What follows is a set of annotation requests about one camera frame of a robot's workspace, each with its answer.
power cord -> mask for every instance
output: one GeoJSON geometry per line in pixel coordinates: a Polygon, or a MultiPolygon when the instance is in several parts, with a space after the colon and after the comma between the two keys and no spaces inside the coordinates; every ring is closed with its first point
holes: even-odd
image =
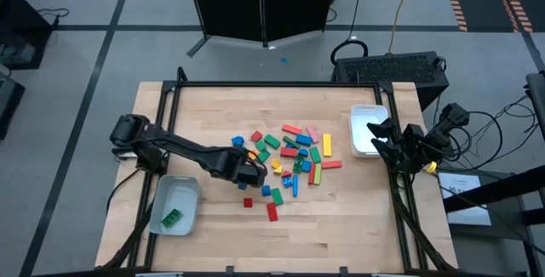
{"type": "Polygon", "coordinates": [[[126,183],[128,180],[130,180],[130,178],[132,178],[133,176],[135,176],[140,170],[137,169],[135,171],[133,171],[130,175],[128,175],[125,179],[123,179],[114,189],[113,191],[110,193],[110,197],[108,197],[108,202],[106,203],[106,214],[108,214],[108,210],[110,210],[110,203],[112,202],[112,198],[113,198],[113,195],[119,190],[119,188],[121,186],[124,185],[124,183],[126,183]]]}
{"type": "Polygon", "coordinates": [[[530,241],[528,241],[527,239],[524,238],[524,236],[522,234],[519,234],[513,226],[509,225],[508,222],[506,222],[502,216],[500,216],[499,213],[497,213],[496,211],[488,208],[488,207],[485,207],[485,206],[482,206],[482,205],[477,205],[475,204],[473,201],[469,200],[469,199],[466,199],[460,195],[458,195],[458,193],[454,193],[453,191],[450,191],[448,188],[445,188],[441,185],[439,185],[440,188],[444,189],[445,191],[449,192],[449,193],[452,193],[452,195],[454,195],[455,197],[457,197],[458,199],[462,200],[462,201],[465,201],[467,202],[468,204],[470,205],[473,205],[473,206],[476,206],[476,207],[479,207],[481,209],[484,209],[484,210],[487,210],[489,211],[490,213],[493,213],[502,223],[503,225],[505,225],[505,227],[507,227],[511,232],[513,232],[514,234],[516,234],[521,241],[525,242],[527,245],[529,245],[531,248],[533,248],[534,250],[536,250],[537,252],[539,252],[540,254],[542,255],[545,255],[545,251],[539,247],[537,247],[535,244],[531,243],[530,241]]]}
{"type": "Polygon", "coordinates": [[[393,21],[393,28],[392,28],[392,38],[390,38],[390,47],[388,48],[388,55],[392,54],[392,45],[393,45],[393,35],[395,34],[395,28],[398,25],[398,17],[399,17],[399,11],[401,11],[401,6],[403,6],[404,0],[401,0],[399,2],[398,10],[395,12],[395,20],[393,21]]]}
{"type": "Polygon", "coordinates": [[[66,8],[60,8],[60,9],[39,9],[39,10],[37,10],[37,12],[38,12],[41,16],[51,15],[51,16],[56,16],[56,17],[58,17],[58,18],[62,18],[62,17],[67,17],[67,16],[70,14],[70,9],[66,9],[66,8]]]}

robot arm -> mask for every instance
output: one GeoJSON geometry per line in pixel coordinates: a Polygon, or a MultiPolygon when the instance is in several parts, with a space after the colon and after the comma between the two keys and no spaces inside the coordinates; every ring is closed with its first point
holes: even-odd
{"type": "Polygon", "coordinates": [[[267,169],[249,159],[249,150],[244,147],[205,147],[170,134],[141,115],[121,116],[110,141],[117,147],[114,151],[133,151],[138,158],[136,167],[151,173],[161,173],[166,168],[162,162],[166,150],[197,162],[215,178],[233,183],[258,188],[267,175],[267,169]]]}

black cable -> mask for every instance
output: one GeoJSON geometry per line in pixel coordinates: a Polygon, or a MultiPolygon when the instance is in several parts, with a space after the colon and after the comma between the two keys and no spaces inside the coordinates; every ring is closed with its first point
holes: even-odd
{"type": "Polygon", "coordinates": [[[465,113],[462,113],[460,114],[458,117],[454,118],[453,121],[456,121],[458,118],[460,118],[461,116],[463,115],[466,115],[466,114],[482,114],[482,115],[486,115],[488,117],[490,117],[493,121],[493,123],[496,125],[497,127],[497,131],[500,135],[500,144],[498,145],[497,147],[497,150],[494,154],[492,154],[492,156],[490,158],[488,158],[485,162],[477,165],[477,166],[474,166],[472,168],[468,168],[468,169],[465,169],[465,170],[458,170],[458,171],[470,171],[470,170],[477,170],[479,167],[483,166],[483,165],[486,165],[488,163],[490,163],[495,157],[497,157],[497,155],[499,154],[499,152],[502,150],[502,146],[503,146],[503,133],[502,133],[502,127],[500,127],[500,124],[497,122],[496,118],[493,117],[492,115],[490,115],[489,113],[487,112],[481,112],[481,111],[470,111],[470,112],[465,112],[465,113]]]}
{"type": "Polygon", "coordinates": [[[437,97],[437,103],[435,103],[435,112],[433,113],[433,127],[437,124],[437,112],[439,111],[439,102],[441,101],[441,95],[439,94],[439,97],[437,97]]]}
{"type": "Polygon", "coordinates": [[[356,8],[354,9],[354,16],[352,18],[352,25],[350,26],[350,33],[348,34],[347,41],[352,37],[352,32],[354,30],[354,25],[356,23],[356,15],[358,15],[358,6],[359,6],[359,0],[356,0],[356,8]]]}
{"type": "Polygon", "coordinates": [[[70,14],[70,9],[66,9],[66,8],[60,8],[60,9],[39,9],[39,10],[37,10],[37,12],[38,12],[41,16],[51,15],[51,16],[57,16],[57,17],[61,18],[61,17],[67,17],[67,16],[70,14]]]}
{"type": "Polygon", "coordinates": [[[133,176],[135,176],[140,170],[135,170],[132,172],[132,174],[128,175],[125,179],[123,179],[114,189],[113,191],[110,193],[110,197],[108,197],[108,202],[106,203],[106,214],[108,214],[108,210],[110,210],[110,203],[112,202],[112,198],[113,198],[113,195],[119,190],[119,188],[121,186],[124,185],[124,183],[126,183],[128,180],[130,180],[130,178],[132,178],[133,176]]]}
{"type": "Polygon", "coordinates": [[[517,150],[519,150],[521,147],[523,147],[523,146],[526,144],[526,142],[530,139],[530,136],[534,133],[534,131],[536,131],[536,129],[537,129],[537,124],[534,125],[533,127],[534,127],[533,130],[532,130],[532,131],[528,134],[528,136],[522,141],[522,143],[520,143],[520,145],[518,145],[515,149],[510,150],[510,151],[508,151],[508,152],[502,154],[501,156],[498,156],[498,157],[494,158],[493,160],[489,161],[488,163],[493,162],[493,161],[496,161],[496,160],[498,160],[498,159],[501,159],[501,158],[503,158],[503,157],[505,157],[505,156],[507,156],[507,155],[509,155],[509,154],[511,154],[511,153],[514,153],[515,151],[517,151],[517,150]]]}
{"type": "Polygon", "coordinates": [[[536,250],[537,252],[539,252],[540,254],[542,255],[545,255],[545,251],[539,247],[537,247],[535,244],[531,243],[530,241],[528,241],[527,239],[525,239],[525,237],[522,235],[522,234],[519,234],[519,232],[517,232],[517,230],[514,229],[513,226],[509,225],[508,222],[506,222],[502,216],[500,216],[499,213],[497,213],[496,211],[488,208],[488,207],[485,207],[485,206],[482,206],[482,205],[477,205],[475,204],[473,201],[469,200],[469,199],[465,199],[464,197],[458,195],[457,193],[454,193],[452,191],[450,191],[448,188],[445,188],[441,185],[439,185],[440,188],[444,189],[445,191],[449,192],[449,193],[452,193],[452,195],[454,195],[455,197],[457,197],[458,199],[461,199],[465,202],[467,202],[468,204],[470,205],[473,205],[473,206],[476,206],[476,207],[479,207],[481,209],[484,209],[484,210],[487,210],[491,213],[494,213],[494,215],[503,223],[503,225],[505,225],[505,227],[507,227],[509,230],[511,230],[511,232],[513,232],[514,234],[516,234],[521,241],[525,242],[527,245],[529,245],[531,248],[533,248],[534,250],[536,250]]]}
{"type": "Polygon", "coordinates": [[[330,20],[326,20],[325,22],[331,22],[331,21],[337,19],[337,11],[335,11],[333,8],[330,8],[330,10],[333,11],[333,14],[335,16],[333,16],[333,18],[331,18],[330,20]]]}

yellow block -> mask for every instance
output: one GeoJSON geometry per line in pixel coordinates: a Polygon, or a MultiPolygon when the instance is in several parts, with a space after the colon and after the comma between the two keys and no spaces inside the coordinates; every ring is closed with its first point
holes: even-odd
{"type": "Polygon", "coordinates": [[[314,166],[314,184],[320,184],[322,182],[322,165],[317,163],[314,166]]]}
{"type": "Polygon", "coordinates": [[[282,174],[282,165],[274,169],[274,175],[282,174]]]}
{"type": "Polygon", "coordinates": [[[276,170],[278,167],[280,167],[280,160],[272,159],[271,166],[273,167],[273,170],[276,170]]]}
{"type": "Polygon", "coordinates": [[[248,153],[248,156],[252,160],[255,160],[255,158],[257,158],[258,155],[259,155],[259,152],[255,149],[250,150],[250,152],[248,153]]]}
{"type": "Polygon", "coordinates": [[[331,135],[324,134],[324,157],[331,156],[331,135]]]}

red block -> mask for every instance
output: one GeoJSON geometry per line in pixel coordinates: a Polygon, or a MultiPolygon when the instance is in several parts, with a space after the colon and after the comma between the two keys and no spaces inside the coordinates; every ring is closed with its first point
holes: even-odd
{"type": "Polygon", "coordinates": [[[254,201],[251,198],[244,199],[244,208],[251,208],[254,206],[254,201]]]}
{"type": "Polygon", "coordinates": [[[252,141],[259,141],[262,136],[263,136],[263,134],[259,133],[259,131],[256,131],[252,135],[251,139],[252,139],[252,141]]]}
{"type": "Polygon", "coordinates": [[[330,168],[341,168],[342,162],[341,161],[327,161],[322,162],[322,170],[327,170],[330,168]]]}
{"type": "Polygon", "coordinates": [[[308,173],[308,184],[314,184],[314,172],[316,171],[316,164],[313,163],[310,166],[310,172],[308,173]]]}
{"type": "Polygon", "coordinates": [[[291,157],[295,158],[297,156],[297,148],[280,148],[280,157],[291,157]]]}
{"type": "Polygon", "coordinates": [[[290,126],[289,124],[285,124],[282,126],[282,131],[286,131],[288,133],[292,133],[292,134],[295,134],[295,135],[298,135],[300,134],[303,130],[299,129],[299,128],[296,128],[294,126],[290,126]]]}
{"type": "Polygon", "coordinates": [[[269,215],[269,222],[278,220],[278,213],[276,212],[276,205],[274,203],[267,204],[267,213],[269,215]]]}

